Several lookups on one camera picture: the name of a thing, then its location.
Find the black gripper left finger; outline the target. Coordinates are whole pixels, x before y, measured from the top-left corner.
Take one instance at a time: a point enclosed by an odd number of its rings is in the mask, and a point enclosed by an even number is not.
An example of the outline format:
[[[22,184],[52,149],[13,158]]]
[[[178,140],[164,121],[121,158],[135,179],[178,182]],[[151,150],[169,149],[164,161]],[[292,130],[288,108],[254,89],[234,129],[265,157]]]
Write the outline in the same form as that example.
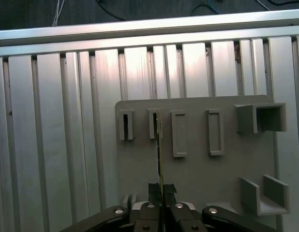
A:
[[[63,232],[160,232],[161,193],[159,183],[148,184],[149,200],[131,209],[112,206],[65,229]]]

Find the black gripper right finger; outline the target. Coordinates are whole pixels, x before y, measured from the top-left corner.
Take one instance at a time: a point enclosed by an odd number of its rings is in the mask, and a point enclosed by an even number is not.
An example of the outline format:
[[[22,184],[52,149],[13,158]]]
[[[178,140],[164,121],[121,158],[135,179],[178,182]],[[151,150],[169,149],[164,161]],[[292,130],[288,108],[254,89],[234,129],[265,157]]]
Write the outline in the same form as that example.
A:
[[[276,229],[210,205],[198,212],[194,205],[178,202],[173,184],[164,185],[165,223],[168,232],[275,232]]]

